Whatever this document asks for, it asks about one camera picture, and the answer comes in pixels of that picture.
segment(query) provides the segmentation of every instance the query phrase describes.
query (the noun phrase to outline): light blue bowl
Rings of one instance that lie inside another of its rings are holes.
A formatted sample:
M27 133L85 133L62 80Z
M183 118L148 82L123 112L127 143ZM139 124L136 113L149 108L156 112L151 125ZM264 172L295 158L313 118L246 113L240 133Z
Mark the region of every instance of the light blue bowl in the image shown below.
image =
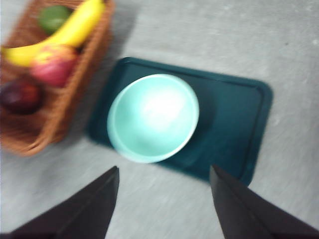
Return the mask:
M127 159L153 163L180 151L199 117L195 92L181 78L155 74L126 86L115 98L107 130L115 150Z

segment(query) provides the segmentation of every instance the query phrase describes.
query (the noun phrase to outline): apple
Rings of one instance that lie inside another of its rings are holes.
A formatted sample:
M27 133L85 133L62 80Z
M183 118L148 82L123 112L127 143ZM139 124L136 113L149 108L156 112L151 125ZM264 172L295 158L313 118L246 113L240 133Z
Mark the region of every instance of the apple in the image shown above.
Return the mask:
M0 104L11 113L29 115L43 103L42 88L31 81L18 79L1 86Z
M54 87L64 87L77 62L76 49L67 45L47 45L35 56L31 75Z

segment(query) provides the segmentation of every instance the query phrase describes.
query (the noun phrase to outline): lime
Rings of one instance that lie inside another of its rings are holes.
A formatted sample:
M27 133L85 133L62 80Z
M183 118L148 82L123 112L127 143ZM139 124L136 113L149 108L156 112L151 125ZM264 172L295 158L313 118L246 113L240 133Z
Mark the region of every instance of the lime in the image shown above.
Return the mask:
M52 35L65 23L70 15L71 10L65 6L49 6L41 11L38 24L47 34Z

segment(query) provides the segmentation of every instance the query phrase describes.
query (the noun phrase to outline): gray floor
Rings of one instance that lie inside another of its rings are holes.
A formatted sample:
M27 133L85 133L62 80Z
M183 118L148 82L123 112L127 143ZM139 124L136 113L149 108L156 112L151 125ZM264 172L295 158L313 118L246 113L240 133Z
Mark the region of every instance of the gray floor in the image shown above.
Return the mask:
M1 40L25 1L1 1ZM113 165L109 239L222 238L210 188L97 146L83 126L116 59L135 56L255 78L274 103L250 188L319 228L319 1L117 0L114 42L61 143L31 158L1 151L1 226L13 230Z

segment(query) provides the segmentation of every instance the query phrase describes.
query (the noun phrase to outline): fruit basket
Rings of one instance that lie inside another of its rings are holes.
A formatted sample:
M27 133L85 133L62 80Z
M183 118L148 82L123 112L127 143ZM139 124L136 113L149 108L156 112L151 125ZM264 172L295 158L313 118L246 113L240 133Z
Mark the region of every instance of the fruit basket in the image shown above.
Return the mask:
M47 35L36 22L42 8L60 4L75 9L82 2L82 0L32 0L4 46L26 46L45 39ZM77 65L66 86L64 88L44 86L45 100L40 110L31 115L19 116L1 109L1 146L19 155L30 156L65 136L77 102L110 45L114 7L112 0L106 1L103 15L83 45ZM10 64L1 57L1 84L21 77L30 77L28 68Z

